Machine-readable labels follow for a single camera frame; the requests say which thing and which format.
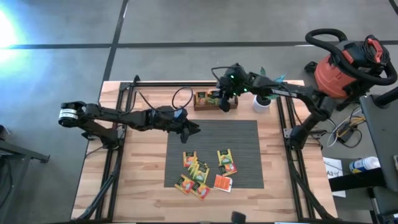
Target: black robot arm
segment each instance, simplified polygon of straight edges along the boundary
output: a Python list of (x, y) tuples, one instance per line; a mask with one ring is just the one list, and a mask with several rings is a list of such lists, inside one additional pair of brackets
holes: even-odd
[(335, 102), (326, 94), (314, 90), (311, 86), (300, 86), (288, 83), (277, 83), (271, 79), (252, 72), (246, 73), (238, 63), (227, 68), (225, 74), (218, 79), (218, 95), (221, 98), (219, 107), (229, 111), (228, 100), (234, 95), (250, 92), (261, 97), (269, 95), (282, 95), (298, 98), (307, 106), (311, 115), (296, 126), (290, 133), (290, 146), (293, 149), (302, 149), (308, 138), (310, 130), (319, 121), (324, 121), (331, 116)]
[(61, 104), (58, 123), (66, 128), (81, 128), (86, 131), (82, 134), (85, 138), (96, 136), (105, 147), (111, 149), (120, 145), (118, 130), (105, 128), (96, 123), (95, 119), (126, 124), (138, 131), (158, 129), (168, 133), (175, 132), (181, 134), (181, 142), (186, 143), (189, 135), (200, 131), (199, 125), (189, 121), (187, 115), (186, 109), (175, 110), (171, 106), (121, 113), (97, 104), (75, 101)]

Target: black hose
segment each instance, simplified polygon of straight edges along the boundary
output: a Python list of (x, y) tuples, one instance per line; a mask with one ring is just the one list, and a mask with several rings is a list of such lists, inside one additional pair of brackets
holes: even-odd
[(373, 85), (391, 85), (397, 81), (397, 72), (395, 68), (392, 66), (391, 62), (388, 61), (387, 65), (385, 67), (386, 75), (387, 78), (381, 78), (381, 77), (374, 77), (372, 75), (369, 75), (367, 73), (360, 72), (358, 69), (354, 68), (344, 57), (343, 53), (341, 52), (340, 49), (338, 49), (336, 46), (329, 42), (325, 42), (322, 40), (318, 40), (313, 38), (313, 36), (316, 35), (321, 35), (321, 34), (329, 34), (329, 35), (334, 35), (337, 37), (340, 41), (341, 40), (346, 40), (347, 37), (345, 36), (344, 33), (340, 30), (336, 29), (316, 29), (313, 31), (310, 31), (305, 35), (305, 40), (317, 47), (320, 47), (322, 49), (325, 49), (329, 51), (331, 54), (336, 56), (340, 61), (336, 62), (341, 68), (345, 69), (348, 72), (348, 75), (351, 75), (352, 77), (365, 80), (367, 82), (372, 83)]

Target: electrical wire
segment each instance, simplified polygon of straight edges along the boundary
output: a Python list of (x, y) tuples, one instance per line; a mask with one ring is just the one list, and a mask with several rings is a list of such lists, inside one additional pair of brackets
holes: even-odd
[[(355, 111), (355, 112), (354, 112), (354, 111), (355, 111), (355, 109), (353, 110), (353, 112), (351, 112), (351, 115), (350, 115), (349, 117), (347, 117), (346, 119), (344, 119), (344, 120), (332, 131), (332, 133), (336, 133), (336, 131), (339, 129), (339, 127), (340, 127), (341, 125), (343, 125), (347, 120), (349, 120), (350, 118), (352, 118), (352, 116), (353, 116), (354, 114), (357, 114), (357, 113), (361, 112), (362, 109), (357, 110), (357, 111)], [(330, 142), (330, 140), (331, 140), (332, 137), (334, 137), (334, 134), (331, 134), (331, 135), (329, 136), (328, 142), (326, 143), (326, 146), (327, 146), (327, 147), (332, 147), (334, 144), (336, 144), (337, 138), (335, 138), (335, 140), (333, 141), (332, 144), (329, 144), (329, 142)]]
[[(118, 129), (118, 128), (120, 128), (120, 127), (123, 127), (123, 124), (118, 125), (118, 126), (116, 127), (116, 129)], [(127, 131), (127, 128), (123, 130), (123, 133), (120, 135), (119, 140), (122, 139), (122, 138), (124, 138), (124, 137), (126, 136), (126, 131)], [(92, 150), (91, 152), (89, 152), (89, 153), (86, 154), (85, 158), (87, 158), (87, 156), (90, 155), (91, 153), (96, 152), (96, 151), (98, 151), (98, 150), (100, 150), (100, 149), (103, 149), (103, 148), (105, 148), (105, 147), (102, 145), (101, 147)]]
[(3, 199), (3, 201), (0, 203), (0, 209), (2, 209), (3, 205), (6, 203), (6, 200), (7, 200), (8, 196), (9, 196), (10, 193), (11, 193), (12, 186), (14, 185), (14, 184), (12, 183), (12, 170), (11, 170), (10, 161), (9, 161), (8, 158), (6, 158), (6, 157), (4, 158), (4, 160), (6, 161), (6, 164), (7, 164), (8, 177), (9, 177), (10, 187), (8, 188), (6, 197), (5, 197), (5, 198)]
[[(175, 96), (177, 95), (177, 93), (178, 93), (180, 90), (183, 90), (183, 89), (189, 89), (189, 90), (191, 90), (191, 97), (189, 98), (189, 100), (188, 100), (187, 103), (185, 103), (183, 106), (177, 108), (177, 107), (174, 105), (174, 99), (175, 99)], [(144, 95), (143, 95), (139, 90), (137, 90), (137, 92), (138, 92), (138, 94), (141, 95), (142, 99), (145, 101), (145, 103), (146, 103), (152, 110), (158, 111), (158, 112), (160, 112), (160, 113), (171, 113), (171, 112), (179, 111), (180, 109), (184, 109), (185, 107), (188, 106), (188, 104), (192, 101), (192, 98), (193, 98), (193, 90), (192, 90), (192, 88), (189, 87), (189, 86), (184, 86), (184, 87), (178, 89), (178, 90), (174, 93), (174, 96), (173, 96), (173, 98), (172, 98), (172, 106), (175, 108), (175, 110), (170, 110), (170, 111), (159, 111), (158, 109), (154, 108), (154, 107), (148, 102), (148, 100), (144, 97)]]
[[(175, 97), (177, 96), (177, 93), (178, 93), (179, 91), (181, 91), (181, 90), (184, 90), (184, 89), (191, 90), (191, 96), (190, 96), (190, 98), (189, 98), (189, 100), (188, 100), (187, 103), (185, 103), (183, 106), (181, 106), (181, 107), (178, 108), (178, 107), (176, 107), (176, 106), (174, 105), (174, 99), (175, 99)], [(146, 103), (152, 110), (155, 110), (155, 111), (161, 112), (161, 113), (171, 113), (171, 112), (176, 112), (176, 111), (178, 111), (178, 110), (180, 110), (180, 109), (184, 109), (185, 107), (187, 107), (187, 106), (189, 105), (189, 103), (192, 101), (192, 98), (193, 98), (193, 90), (192, 90), (192, 88), (191, 88), (190, 86), (181, 87), (181, 88), (179, 88), (179, 89), (174, 93), (173, 98), (172, 98), (172, 106), (173, 106), (173, 108), (175, 108), (175, 110), (170, 110), (170, 111), (159, 111), (158, 109), (154, 108), (154, 107), (148, 102), (148, 100), (144, 97), (144, 95), (143, 95), (139, 90), (135, 90), (135, 92), (134, 92), (134, 101), (133, 101), (133, 104), (132, 104), (131, 108), (130, 108), (128, 111), (123, 112), (123, 113), (110, 113), (110, 112), (107, 112), (107, 111), (103, 111), (103, 110), (101, 110), (101, 109), (100, 109), (100, 110), (101, 110), (102, 113), (107, 113), (107, 114), (113, 114), (113, 115), (118, 115), (118, 116), (127, 115), (127, 114), (131, 113), (131, 111), (134, 109), (134, 105), (135, 105), (135, 103), (136, 103), (136, 95), (137, 95), (137, 93), (140, 94), (140, 96), (142, 97), (142, 99), (145, 101), (145, 103)]]
[(99, 148), (97, 148), (97, 149), (95, 149), (95, 150), (92, 150), (91, 152), (87, 153), (87, 154), (86, 154), (86, 158), (87, 158), (87, 156), (90, 155), (91, 153), (96, 152), (96, 151), (98, 151), (98, 150), (100, 150), (100, 149), (102, 149), (102, 148), (104, 148), (104, 146), (101, 146), (101, 147), (99, 147)]
[(358, 146), (358, 145), (361, 143), (361, 141), (362, 141), (362, 131), (359, 130), (359, 129), (355, 129), (355, 131), (359, 132), (359, 140), (358, 140), (357, 143), (355, 143), (355, 145), (349, 146), (349, 145), (347, 145), (347, 144), (345, 144), (345, 143), (343, 143), (343, 142), (341, 142), (341, 144), (344, 145), (345, 147), (348, 147), (348, 148), (351, 148), (351, 149), (353, 149), (353, 148), (355, 148), (356, 146)]
[(361, 54), (370, 62), (375, 63), (376, 65), (381, 63), (382, 65), (387, 64), (387, 62), (390, 60), (390, 53), (388, 50), (385, 48), (385, 46), (381, 45), (382, 48), (382, 55), (380, 62), (375, 61), (374, 56), (375, 52), (372, 50), (374, 48), (370, 43), (368, 42), (368, 39), (370, 38), (370, 35), (365, 38), (365, 40), (358, 45), (359, 51)]
[(219, 81), (221, 84), (225, 85), (225, 84), (218, 78), (218, 76), (214, 73), (214, 70), (222, 69), (222, 68), (226, 68), (226, 69), (232, 68), (232, 69), (235, 69), (236, 67), (220, 66), (220, 67), (214, 67), (214, 68), (211, 68), (211, 69), (210, 69), (210, 70), (211, 70), (211, 74), (213, 74), (213, 76), (217, 79), (217, 81)]
[(349, 130), (350, 128), (355, 127), (355, 126), (357, 126), (357, 125), (359, 125), (359, 124), (362, 124), (364, 121), (365, 121), (365, 118), (356, 119), (354, 122), (352, 122), (352, 123), (349, 124), (349, 127), (348, 127), (345, 131), (343, 131), (343, 133), (340, 134), (340, 133), (339, 133), (339, 130), (337, 130), (336, 136), (337, 136), (338, 138), (341, 138), (342, 136), (344, 136), (344, 135), (348, 132), (348, 130)]
[(333, 128), (336, 128), (336, 123), (334, 121), (332, 121), (330, 118), (328, 118), (327, 121), (333, 125)]

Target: orange tea packet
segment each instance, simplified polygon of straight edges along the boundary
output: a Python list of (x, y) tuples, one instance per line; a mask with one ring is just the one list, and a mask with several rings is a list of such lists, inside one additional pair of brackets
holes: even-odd
[(191, 189), (191, 192), (196, 197), (198, 197), (200, 200), (205, 199), (205, 197), (208, 195), (209, 191), (210, 191), (210, 188), (200, 182), (195, 182)]
[(218, 167), (221, 171), (221, 175), (223, 175), (224, 177), (234, 174), (237, 172), (236, 170), (236, 166), (233, 163), (230, 164), (225, 164), (225, 165), (221, 165)]
[(193, 184), (194, 181), (181, 174), (178, 181), (174, 184), (174, 187), (181, 190), (183, 193), (188, 194), (191, 191)]
[(223, 190), (225, 192), (231, 192), (232, 179), (230, 177), (223, 177), (222, 175), (217, 174), (216, 180), (214, 182), (214, 188)]
[(183, 152), (182, 157), (184, 167), (189, 167), (197, 159), (197, 152)]

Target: gray mat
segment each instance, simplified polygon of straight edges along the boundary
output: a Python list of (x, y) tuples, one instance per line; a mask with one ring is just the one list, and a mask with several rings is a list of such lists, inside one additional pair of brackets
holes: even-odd
[(218, 169), (217, 150), (231, 149), (232, 158), (238, 170), (230, 175), (234, 188), (262, 189), (261, 157), (257, 121), (235, 120), (193, 120), (200, 125), (201, 132), (190, 136), (186, 144), (180, 142), (180, 136), (170, 133), (167, 141), (165, 167), (165, 187), (173, 187), (180, 174), (187, 177), (187, 168), (183, 167), (183, 152), (196, 151), (199, 160), (208, 164), (210, 172), (206, 185), (214, 186)]

